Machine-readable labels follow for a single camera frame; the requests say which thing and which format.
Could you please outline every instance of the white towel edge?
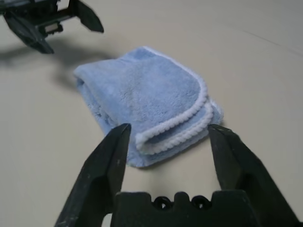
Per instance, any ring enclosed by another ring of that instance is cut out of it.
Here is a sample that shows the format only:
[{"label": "white towel edge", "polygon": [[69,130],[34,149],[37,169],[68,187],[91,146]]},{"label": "white towel edge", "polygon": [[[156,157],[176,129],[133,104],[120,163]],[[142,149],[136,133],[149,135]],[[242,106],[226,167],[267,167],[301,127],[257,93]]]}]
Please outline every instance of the white towel edge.
[{"label": "white towel edge", "polygon": [[[196,73],[194,73],[193,71],[191,71],[190,69],[184,67],[183,65],[181,65],[180,63],[178,63],[177,61],[175,61],[174,59],[155,51],[154,49],[151,49],[150,47],[144,46],[144,49],[152,52],[153,54],[156,54],[158,56],[164,57],[168,60],[170,60],[171,62],[173,62],[175,65],[177,65],[178,67],[182,68],[184,71],[186,71],[187,73],[189,73],[194,79],[197,80],[199,86],[200,86],[200,92],[198,95],[198,99],[195,101],[195,103],[189,108],[187,109],[185,112],[179,114],[178,116],[171,118],[159,125],[156,125],[144,132],[138,133],[135,136],[135,140],[136,140],[136,148],[138,151],[142,150],[144,143],[149,140],[150,138],[159,135],[160,133],[163,133],[167,130],[169,130],[172,127],[175,127],[178,124],[181,124],[185,121],[187,121],[189,118],[191,118],[194,114],[196,114],[205,104],[205,102],[207,101],[207,87],[206,84],[204,82],[204,80],[197,75]],[[144,151],[141,153],[147,154],[146,152],[148,152],[148,154],[155,154],[155,153],[160,153],[161,151],[165,151],[169,148],[172,148],[178,144],[180,144],[180,141],[183,141],[184,139],[189,139],[192,136],[194,136],[193,133],[195,133],[195,131],[190,132],[190,135],[188,134],[184,134],[183,136],[179,136],[177,138],[174,138],[174,140],[170,140],[169,143],[165,143],[163,146],[158,146],[157,149],[153,149],[152,151]]]}]

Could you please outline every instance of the beige table surface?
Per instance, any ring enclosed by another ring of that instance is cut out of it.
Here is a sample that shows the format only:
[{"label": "beige table surface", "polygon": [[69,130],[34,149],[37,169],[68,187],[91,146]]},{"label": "beige table surface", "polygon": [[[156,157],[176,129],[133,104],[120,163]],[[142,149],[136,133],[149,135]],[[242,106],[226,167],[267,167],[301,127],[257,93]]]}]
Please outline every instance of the beige table surface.
[{"label": "beige table surface", "polygon": [[[23,46],[0,22],[0,226],[53,226],[103,133],[74,88],[73,69],[147,45],[206,80],[238,133],[303,221],[303,2],[87,0],[105,34],[77,19],[48,39],[55,55]],[[163,165],[126,168],[123,190],[155,198],[219,189],[210,141]]]}]

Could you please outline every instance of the fuzzy fabric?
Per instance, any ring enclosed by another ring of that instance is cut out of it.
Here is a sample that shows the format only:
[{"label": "fuzzy fabric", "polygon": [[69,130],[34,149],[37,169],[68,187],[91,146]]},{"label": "fuzzy fabric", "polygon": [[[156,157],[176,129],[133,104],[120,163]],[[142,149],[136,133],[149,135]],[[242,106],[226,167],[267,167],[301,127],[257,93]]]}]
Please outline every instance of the fuzzy fabric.
[{"label": "fuzzy fabric", "polygon": [[131,166],[149,166],[183,151],[223,118],[199,75],[148,47],[81,65],[74,74],[104,133],[132,125]]}]

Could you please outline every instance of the black plastic part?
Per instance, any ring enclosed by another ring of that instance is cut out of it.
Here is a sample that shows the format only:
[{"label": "black plastic part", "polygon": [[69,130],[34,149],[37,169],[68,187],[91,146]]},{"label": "black plastic part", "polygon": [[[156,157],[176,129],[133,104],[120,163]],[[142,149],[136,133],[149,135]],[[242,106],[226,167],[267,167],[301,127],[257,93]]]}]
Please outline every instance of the black plastic part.
[{"label": "black plastic part", "polygon": [[153,205],[158,210],[169,210],[172,207],[172,202],[165,196],[160,196],[155,199]]},{"label": "black plastic part", "polygon": [[212,206],[212,203],[202,195],[195,196],[191,203],[199,210],[207,210]]},{"label": "black plastic part", "polygon": [[85,161],[55,227],[100,227],[121,190],[131,126],[122,124]]},{"label": "black plastic part", "polygon": [[230,129],[208,126],[223,190],[244,190],[263,227],[295,227],[299,221],[258,157]]},{"label": "black plastic part", "polygon": [[214,192],[209,209],[197,209],[185,192],[176,193],[170,209],[159,210],[154,203],[145,192],[117,194],[111,227],[260,226],[246,193],[240,190]]},{"label": "black plastic part", "polygon": [[81,23],[89,30],[104,33],[104,28],[97,15],[83,2],[79,0],[74,1],[74,11]]},{"label": "black plastic part", "polygon": [[26,19],[18,17],[13,12],[6,13],[4,18],[11,31],[13,31],[25,45],[40,53],[53,53],[53,49],[45,41],[44,36]]}]

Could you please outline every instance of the folded towel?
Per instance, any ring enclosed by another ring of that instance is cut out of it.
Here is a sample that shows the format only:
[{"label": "folded towel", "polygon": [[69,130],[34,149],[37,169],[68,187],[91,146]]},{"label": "folded towel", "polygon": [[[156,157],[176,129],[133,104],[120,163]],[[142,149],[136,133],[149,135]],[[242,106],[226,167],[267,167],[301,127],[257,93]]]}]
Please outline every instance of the folded towel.
[{"label": "folded towel", "polygon": [[200,76],[148,47],[81,65],[74,74],[104,133],[132,125],[131,166],[149,166],[183,151],[223,118]]}]

